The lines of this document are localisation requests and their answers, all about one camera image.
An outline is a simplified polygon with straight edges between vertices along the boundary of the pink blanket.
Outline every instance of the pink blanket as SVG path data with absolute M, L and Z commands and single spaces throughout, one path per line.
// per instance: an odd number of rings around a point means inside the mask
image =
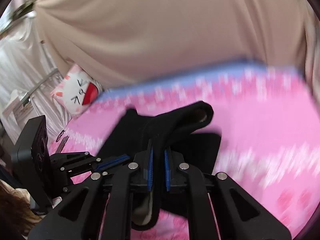
M 320 122 L 307 86 L 293 71 L 243 65 L 168 82 L 107 91 L 66 127 L 64 152 L 96 155 L 125 109 L 157 115 L 203 100 L 214 118 L 203 130 L 222 132 L 213 174 L 224 171 L 295 237 L 320 201 Z M 53 153 L 58 143 L 50 146 Z M 88 174 L 74 178 L 80 182 Z M 157 225 L 132 239 L 189 239 L 188 222 L 161 212 Z

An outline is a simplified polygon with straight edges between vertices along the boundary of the black garment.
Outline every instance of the black garment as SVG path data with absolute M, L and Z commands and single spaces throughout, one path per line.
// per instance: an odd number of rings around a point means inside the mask
M 135 109 L 127 110 L 108 139 L 98 157 L 129 155 L 132 159 L 137 152 L 147 149 L 149 139 L 153 146 L 153 204 L 150 222 L 140 226 L 140 230 L 153 227 L 161 207 L 161 194 L 164 185 L 164 149 L 168 146 L 184 155 L 185 161 L 197 166 L 202 172 L 211 173 L 220 145 L 220 135 L 191 134 L 207 126 L 213 117 L 212 107 L 204 102 L 175 109 L 154 117 L 138 115 Z M 180 215 L 185 215 L 185 206 L 170 206 L 170 201 L 163 208 Z

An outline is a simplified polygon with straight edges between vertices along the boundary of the cartoon pillow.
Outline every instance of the cartoon pillow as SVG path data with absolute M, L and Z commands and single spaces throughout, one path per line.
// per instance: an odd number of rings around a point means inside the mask
M 64 80 L 50 93 L 66 110 L 77 117 L 103 91 L 99 82 L 91 78 L 81 67 L 74 64 Z

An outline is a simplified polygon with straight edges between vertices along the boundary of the tan fabric backdrop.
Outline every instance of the tan fabric backdrop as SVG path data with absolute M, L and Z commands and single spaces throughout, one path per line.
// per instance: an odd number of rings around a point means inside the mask
M 38 0 L 36 11 L 61 73 L 75 61 L 105 88 L 239 58 L 305 65 L 301 0 Z

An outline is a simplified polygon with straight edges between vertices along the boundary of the red cartoon mouth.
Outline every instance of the red cartoon mouth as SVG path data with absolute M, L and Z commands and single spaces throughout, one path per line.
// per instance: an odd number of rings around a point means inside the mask
M 98 88 L 94 84 L 89 83 L 82 105 L 85 106 L 85 105 L 91 104 L 97 98 L 97 96 L 98 96 Z

